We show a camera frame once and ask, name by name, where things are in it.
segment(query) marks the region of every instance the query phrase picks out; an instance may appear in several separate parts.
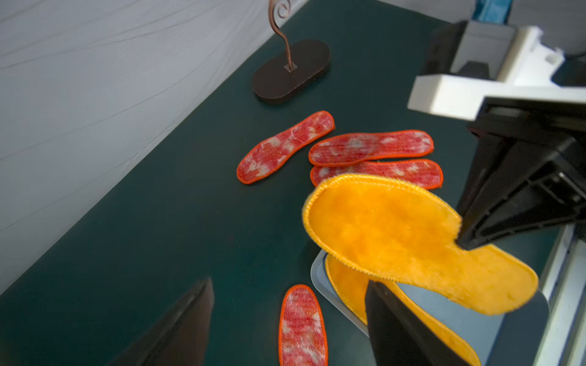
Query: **dark green tabletop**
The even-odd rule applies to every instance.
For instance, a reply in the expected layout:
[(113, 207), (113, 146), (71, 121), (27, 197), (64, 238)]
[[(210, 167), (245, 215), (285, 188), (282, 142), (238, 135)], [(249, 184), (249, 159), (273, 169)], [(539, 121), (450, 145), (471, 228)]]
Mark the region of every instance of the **dark green tabletop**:
[[(451, 205), (475, 150), (464, 121), (409, 111), (430, 31), (442, 22), (375, 0), (312, 0), (284, 27), (290, 41), (329, 45), (332, 66), (289, 103), (264, 105), (257, 67), (282, 52), (273, 37), (0, 297), (0, 364), (101, 365), (149, 328), (196, 280), (216, 296), (206, 365), (277, 365), (282, 298), (311, 285), (319, 248), (301, 223), (313, 185), (303, 148), (245, 186), (236, 166), (259, 141), (329, 111), (336, 130), (422, 129)], [(557, 230), (502, 246), (540, 273)], [(318, 294), (330, 364), (373, 365), (369, 340)]]

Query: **gray tray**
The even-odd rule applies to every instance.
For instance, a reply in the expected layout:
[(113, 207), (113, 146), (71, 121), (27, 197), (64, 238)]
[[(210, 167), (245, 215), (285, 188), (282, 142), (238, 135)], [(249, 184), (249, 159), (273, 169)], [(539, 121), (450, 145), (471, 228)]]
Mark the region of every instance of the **gray tray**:
[[(365, 326), (346, 307), (346, 305), (344, 305), (330, 284), (328, 275), (325, 271), (324, 260), (326, 255), (327, 253), (322, 250), (311, 266), (311, 281), (313, 282), (314, 287), (352, 323), (354, 323), (358, 329), (368, 336), (367, 326)], [(514, 334), (518, 334), (523, 338), (523, 344), (516, 346), (515, 353), (517, 357), (512, 357), (511, 355), (508, 358), (515, 358), (516, 361), (524, 361), (521, 362), (521, 364), (526, 364), (526, 362), (528, 362), (528, 364), (532, 363), (530, 360), (533, 360), (535, 356), (535, 352), (537, 351), (537, 347), (541, 340), (541, 335), (543, 334), (543, 329), (539, 331), (540, 328), (538, 328), (536, 331), (527, 332), (528, 324), (526, 324), (525, 321), (519, 322), (518, 319), (520, 316), (522, 317), (524, 313), (528, 314), (530, 312), (530, 317), (527, 319), (532, 319), (535, 324), (543, 324), (544, 327), (548, 316), (548, 308), (547, 302), (540, 292), (538, 292), (534, 300), (532, 300), (532, 303), (536, 303), (534, 306), (523, 306), (521, 309), (509, 313), (507, 316), (486, 316), (473, 310), (466, 309), (438, 293), (410, 285), (399, 284), (399, 287), (401, 287), (401, 290), (403, 290), (411, 300), (416, 302), (416, 304), (427, 313), (444, 323), (448, 328), (456, 332), (468, 342), (468, 344), (470, 344), (470, 346), (476, 351), (482, 365), (494, 364), (493, 362), (488, 363), (491, 351), (494, 353), (493, 346), (496, 347), (500, 344), (510, 344), (510, 341), (504, 342), (504, 339), (510, 339), (511, 335)], [(515, 324), (515, 326), (503, 326), (503, 328), (506, 329), (506, 334), (499, 334), (501, 325), (504, 324), (503, 320), (506, 318), (509, 318), (509, 321), (505, 322), (506, 324)], [(500, 349), (499, 352), (497, 352), (499, 355), (503, 353), (503, 347), (504, 346), (499, 346)]]

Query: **blue object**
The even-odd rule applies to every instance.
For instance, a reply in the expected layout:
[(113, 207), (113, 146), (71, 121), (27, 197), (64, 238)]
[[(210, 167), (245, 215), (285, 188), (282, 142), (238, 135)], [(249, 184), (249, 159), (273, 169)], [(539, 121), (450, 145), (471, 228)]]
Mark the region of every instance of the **blue object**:
[(473, 20), (479, 22), (505, 24), (513, 0), (478, 0)]

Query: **fuzzy yellow insole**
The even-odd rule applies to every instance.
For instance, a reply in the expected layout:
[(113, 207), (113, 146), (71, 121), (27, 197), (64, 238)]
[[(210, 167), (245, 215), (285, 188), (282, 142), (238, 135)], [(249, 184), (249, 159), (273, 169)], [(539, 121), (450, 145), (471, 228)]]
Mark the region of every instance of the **fuzzy yellow insole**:
[(331, 255), (326, 257), (326, 272), (328, 278), (340, 299), (344, 304), (362, 321), (366, 321), (366, 305), (364, 297), (368, 281), (382, 282), (411, 310), (442, 342), (445, 343), (452, 351), (460, 356), (464, 361), (472, 366), (480, 366), (480, 360), (474, 352), (474, 349), (456, 333), (446, 327), (436, 318), (432, 317), (414, 303), (405, 293), (390, 280), (383, 280), (365, 273), (358, 272)]
[(460, 249), (458, 213), (402, 180), (357, 174), (325, 180), (305, 202), (303, 222), (345, 265), (438, 292), (482, 314), (517, 309), (537, 290), (535, 272), (494, 245)]

